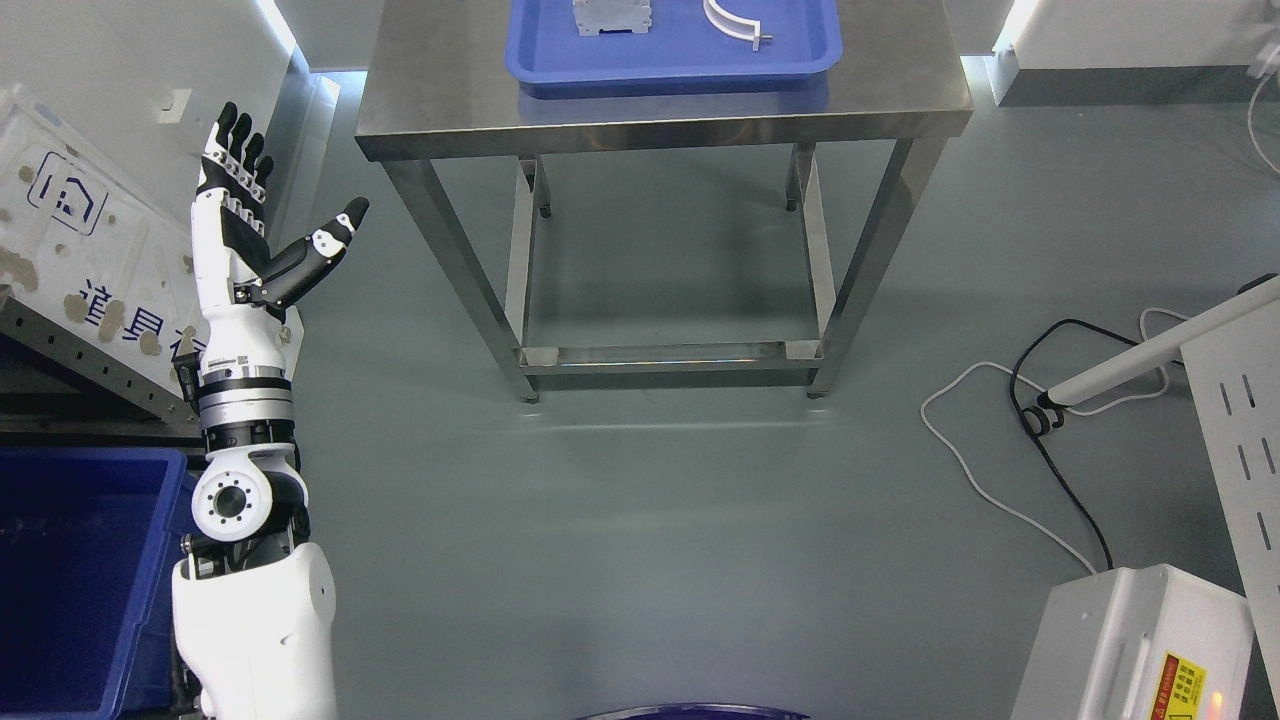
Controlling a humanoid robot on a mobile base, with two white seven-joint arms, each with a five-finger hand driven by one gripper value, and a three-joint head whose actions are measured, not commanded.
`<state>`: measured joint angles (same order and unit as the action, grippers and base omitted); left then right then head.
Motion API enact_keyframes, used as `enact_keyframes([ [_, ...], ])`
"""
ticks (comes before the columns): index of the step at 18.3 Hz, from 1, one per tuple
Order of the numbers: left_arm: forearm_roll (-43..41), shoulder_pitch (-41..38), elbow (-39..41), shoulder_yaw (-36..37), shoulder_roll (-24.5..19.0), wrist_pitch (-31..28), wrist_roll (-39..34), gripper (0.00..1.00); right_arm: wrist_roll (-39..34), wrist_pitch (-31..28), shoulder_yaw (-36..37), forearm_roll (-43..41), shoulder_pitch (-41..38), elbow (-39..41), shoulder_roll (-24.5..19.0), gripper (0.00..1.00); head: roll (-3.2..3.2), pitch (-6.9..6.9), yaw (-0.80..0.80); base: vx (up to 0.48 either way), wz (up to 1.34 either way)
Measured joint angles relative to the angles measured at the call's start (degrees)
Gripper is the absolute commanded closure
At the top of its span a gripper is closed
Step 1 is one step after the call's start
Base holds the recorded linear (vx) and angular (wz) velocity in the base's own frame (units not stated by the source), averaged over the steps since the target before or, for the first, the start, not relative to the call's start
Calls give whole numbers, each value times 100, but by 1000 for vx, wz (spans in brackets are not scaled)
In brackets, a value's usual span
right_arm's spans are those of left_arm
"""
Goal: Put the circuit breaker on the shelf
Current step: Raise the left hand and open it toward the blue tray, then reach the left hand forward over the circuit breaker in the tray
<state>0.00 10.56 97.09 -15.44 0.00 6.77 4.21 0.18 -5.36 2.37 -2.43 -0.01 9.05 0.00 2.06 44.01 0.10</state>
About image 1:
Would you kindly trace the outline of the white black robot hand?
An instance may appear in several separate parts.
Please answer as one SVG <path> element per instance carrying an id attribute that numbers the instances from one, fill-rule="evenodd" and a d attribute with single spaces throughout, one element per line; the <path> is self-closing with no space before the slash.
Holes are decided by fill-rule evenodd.
<path id="1" fill-rule="evenodd" d="M 265 224 L 274 160 L 253 119 L 233 101 L 220 110 L 200 158 L 200 191 L 191 204 L 195 283 L 202 313 L 237 302 L 288 309 L 333 272 L 370 208 L 352 199 L 343 211 L 270 258 Z M 229 190 L 244 193 L 243 205 Z"/>

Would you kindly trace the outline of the blue robot base rim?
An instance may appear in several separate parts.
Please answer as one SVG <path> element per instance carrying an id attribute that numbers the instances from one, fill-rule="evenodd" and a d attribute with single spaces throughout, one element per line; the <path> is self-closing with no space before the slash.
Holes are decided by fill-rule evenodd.
<path id="1" fill-rule="evenodd" d="M 808 714 L 759 705 L 680 702 L 589 714 L 581 719 L 810 719 Z"/>

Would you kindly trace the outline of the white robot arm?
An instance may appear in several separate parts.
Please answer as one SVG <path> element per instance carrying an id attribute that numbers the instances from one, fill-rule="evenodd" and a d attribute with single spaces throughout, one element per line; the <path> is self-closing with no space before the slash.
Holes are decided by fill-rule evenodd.
<path id="1" fill-rule="evenodd" d="M 344 259 L 369 209 L 352 199 L 279 252 L 266 241 L 274 163 L 227 102 L 198 159 L 189 205 L 195 286 L 209 337 L 174 357 L 198 416 L 205 468 L 196 530 L 172 569 L 180 661 L 206 719 L 334 719 L 337 582 L 314 539 L 300 470 L 289 310 Z"/>

